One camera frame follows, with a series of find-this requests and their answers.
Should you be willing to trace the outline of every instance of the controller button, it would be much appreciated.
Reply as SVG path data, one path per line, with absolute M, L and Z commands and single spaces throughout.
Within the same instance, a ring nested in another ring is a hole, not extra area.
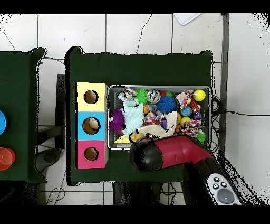
M 219 178 L 218 177 L 214 177 L 214 181 L 215 182 L 219 182 Z
M 213 184 L 213 188 L 214 188 L 215 190 L 217 190 L 217 189 L 219 188 L 218 184 L 214 183 L 214 184 Z
M 222 188 L 217 192 L 217 199 L 223 204 L 231 204 L 234 202 L 234 194 L 226 188 Z
M 224 182 L 222 182 L 220 185 L 223 186 L 223 188 L 226 188 L 227 187 L 227 184 L 224 183 Z

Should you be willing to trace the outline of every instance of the white controller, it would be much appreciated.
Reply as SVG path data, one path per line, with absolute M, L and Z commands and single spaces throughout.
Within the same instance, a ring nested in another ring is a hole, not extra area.
M 206 187 L 217 205 L 241 205 L 233 188 L 222 175 L 211 174 L 206 180 Z

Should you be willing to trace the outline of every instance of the yellow box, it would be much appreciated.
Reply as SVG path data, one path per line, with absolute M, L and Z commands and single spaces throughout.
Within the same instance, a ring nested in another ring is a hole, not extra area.
M 89 82 L 77 82 L 76 84 L 78 111 L 105 112 L 107 103 L 106 84 Z

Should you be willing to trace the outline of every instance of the green table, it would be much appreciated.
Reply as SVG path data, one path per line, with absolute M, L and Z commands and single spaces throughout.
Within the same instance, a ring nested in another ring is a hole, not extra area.
M 0 147 L 16 154 L 14 164 L 0 171 L 0 180 L 44 182 L 34 167 L 37 137 L 37 64 L 45 49 L 0 52 L 0 110 L 7 116 Z
M 201 54 L 167 55 L 84 54 L 72 47 L 65 56 L 67 117 L 67 183 L 100 181 L 183 181 L 188 177 L 182 165 L 155 172 L 138 172 L 128 161 L 128 151 L 110 151 L 104 169 L 75 169 L 75 82 L 103 82 L 109 85 L 211 86 L 210 51 Z

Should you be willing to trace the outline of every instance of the pink box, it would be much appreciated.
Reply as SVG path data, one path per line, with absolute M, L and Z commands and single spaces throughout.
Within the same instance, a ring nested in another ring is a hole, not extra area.
M 89 161 L 84 156 L 84 151 L 90 147 L 98 151 L 98 158 L 94 161 Z M 105 146 L 105 141 L 78 141 L 77 160 L 78 169 L 105 168 L 108 160 L 108 149 Z

